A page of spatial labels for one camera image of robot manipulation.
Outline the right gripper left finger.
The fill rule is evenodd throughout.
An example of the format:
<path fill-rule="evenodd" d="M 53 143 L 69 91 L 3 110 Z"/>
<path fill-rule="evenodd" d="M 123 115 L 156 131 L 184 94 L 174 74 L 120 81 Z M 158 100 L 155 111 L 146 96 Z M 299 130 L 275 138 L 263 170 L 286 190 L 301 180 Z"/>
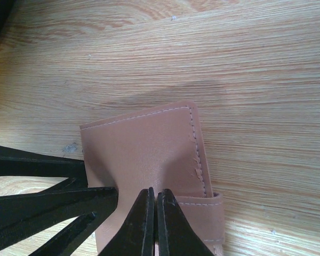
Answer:
<path fill-rule="evenodd" d="M 100 255 L 154 255 L 155 196 L 152 188 L 143 189 L 137 196 L 117 234 Z"/>

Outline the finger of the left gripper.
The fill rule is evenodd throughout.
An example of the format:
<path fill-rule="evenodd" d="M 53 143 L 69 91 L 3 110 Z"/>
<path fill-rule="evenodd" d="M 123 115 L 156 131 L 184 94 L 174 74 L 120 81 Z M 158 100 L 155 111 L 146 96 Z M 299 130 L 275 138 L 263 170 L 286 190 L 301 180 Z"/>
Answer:
<path fill-rule="evenodd" d="M 71 255 L 117 208 L 112 187 L 0 196 L 0 251 L 60 222 L 68 226 L 33 255 Z"/>
<path fill-rule="evenodd" d="M 54 157 L 0 146 L 0 177 L 62 177 L 65 181 L 53 189 L 86 188 L 87 177 L 82 160 Z"/>

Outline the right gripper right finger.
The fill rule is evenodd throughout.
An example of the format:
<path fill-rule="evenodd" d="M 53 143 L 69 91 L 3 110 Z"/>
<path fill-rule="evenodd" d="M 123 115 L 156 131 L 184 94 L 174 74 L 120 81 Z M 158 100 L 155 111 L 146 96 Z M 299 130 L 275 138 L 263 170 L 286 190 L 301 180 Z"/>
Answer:
<path fill-rule="evenodd" d="M 170 189 L 157 196 L 157 222 L 159 255 L 213 254 L 191 228 Z"/>

